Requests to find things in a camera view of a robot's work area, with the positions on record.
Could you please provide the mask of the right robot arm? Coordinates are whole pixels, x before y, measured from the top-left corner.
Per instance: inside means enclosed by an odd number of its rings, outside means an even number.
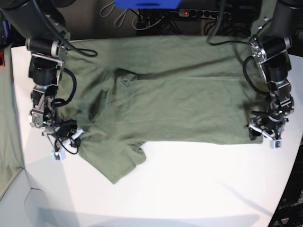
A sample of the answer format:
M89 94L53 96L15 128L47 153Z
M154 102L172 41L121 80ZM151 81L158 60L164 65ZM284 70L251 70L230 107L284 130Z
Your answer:
M77 48L70 43L59 8L72 0L2 0L0 11L16 31L25 39L31 53L28 76L35 86L31 92L33 107L29 114L30 125L43 128L43 134L53 137L53 154L60 159L68 146L80 147L83 130L75 120L63 120L58 108L69 104L77 88L75 75L65 68L65 57L74 51L85 57L97 57L97 52Z

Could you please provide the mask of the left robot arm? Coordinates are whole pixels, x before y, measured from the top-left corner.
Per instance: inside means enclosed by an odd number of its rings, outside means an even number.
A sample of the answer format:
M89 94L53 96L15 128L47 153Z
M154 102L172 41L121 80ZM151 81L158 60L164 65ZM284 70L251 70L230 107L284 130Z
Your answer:
M253 111L254 116L247 125L251 141L264 136L271 141L281 141L281 134L288 115L294 111L294 100L291 96L291 84L287 80L291 63L288 49L292 46L292 35L303 16L301 0L279 0L274 13L247 42L252 54L242 64L244 77L250 87L266 98L264 111ZM268 91L259 90L251 81L247 65L254 61L264 77Z

